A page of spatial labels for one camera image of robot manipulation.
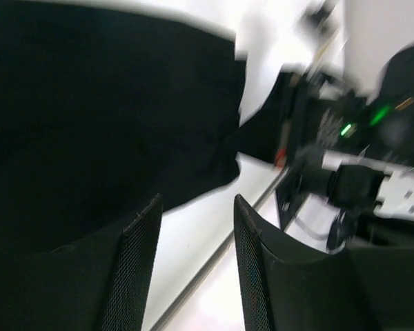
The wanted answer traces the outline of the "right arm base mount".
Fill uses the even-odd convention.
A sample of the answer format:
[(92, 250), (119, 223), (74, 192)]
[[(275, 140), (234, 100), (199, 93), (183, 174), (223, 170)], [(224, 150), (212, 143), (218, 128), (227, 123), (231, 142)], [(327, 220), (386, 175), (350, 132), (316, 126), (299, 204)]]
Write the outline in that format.
[(308, 194), (326, 197), (332, 170), (314, 165), (292, 165), (275, 189), (279, 210), (279, 225), (286, 231), (293, 215), (305, 201)]

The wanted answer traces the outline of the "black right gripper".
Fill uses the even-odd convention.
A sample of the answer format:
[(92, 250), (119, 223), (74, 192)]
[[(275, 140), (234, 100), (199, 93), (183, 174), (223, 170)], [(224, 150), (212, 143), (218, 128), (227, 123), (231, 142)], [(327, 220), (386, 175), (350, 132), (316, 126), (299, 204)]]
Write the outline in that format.
[(321, 99), (324, 83), (346, 86), (320, 70), (295, 89), (286, 159), (305, 146), (414, 166), (414, 44), (397, 52), (382, 74), (379, 92), (368, 101), (353, 88), (334, 99)]

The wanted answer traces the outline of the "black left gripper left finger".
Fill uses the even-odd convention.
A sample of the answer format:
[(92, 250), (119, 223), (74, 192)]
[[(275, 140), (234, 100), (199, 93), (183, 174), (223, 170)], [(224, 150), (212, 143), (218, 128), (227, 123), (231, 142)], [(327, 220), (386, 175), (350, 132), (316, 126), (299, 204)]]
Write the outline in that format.
[(0, 330), (140, 330), (163, 203), (54, 250), (35, 227), (0, 222)]

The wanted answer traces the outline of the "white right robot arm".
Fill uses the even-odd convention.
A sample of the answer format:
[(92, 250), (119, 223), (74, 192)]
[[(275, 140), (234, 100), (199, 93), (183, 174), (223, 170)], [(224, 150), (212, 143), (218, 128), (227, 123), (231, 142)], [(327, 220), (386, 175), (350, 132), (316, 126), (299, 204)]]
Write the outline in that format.
[(414, 44), (386, 64), (377, 98), (318, 70), (281, 72), (244, 129), (282, 167), (267, 189), (279, 225), (234, 201), (247, 330), (414, 330)]

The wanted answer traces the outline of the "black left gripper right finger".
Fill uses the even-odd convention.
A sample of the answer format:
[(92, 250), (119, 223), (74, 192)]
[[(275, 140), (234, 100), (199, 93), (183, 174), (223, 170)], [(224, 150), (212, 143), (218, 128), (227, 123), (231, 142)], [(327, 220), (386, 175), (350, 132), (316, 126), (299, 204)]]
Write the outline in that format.
[(414, 330), (414, 246), (315, 250), (241, 196), (234, 227), (247, 330)]

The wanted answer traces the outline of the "black skirt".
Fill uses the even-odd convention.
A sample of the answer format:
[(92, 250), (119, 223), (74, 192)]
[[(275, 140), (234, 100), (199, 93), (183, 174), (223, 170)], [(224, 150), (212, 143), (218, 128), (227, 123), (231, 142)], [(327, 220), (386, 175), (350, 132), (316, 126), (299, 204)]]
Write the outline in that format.
[(142, 14), (0, 1), (0, 252), (53, 250), (161, 194), (177, 207), (272, 162), (277, 111), (239, 122), (230, 39)]

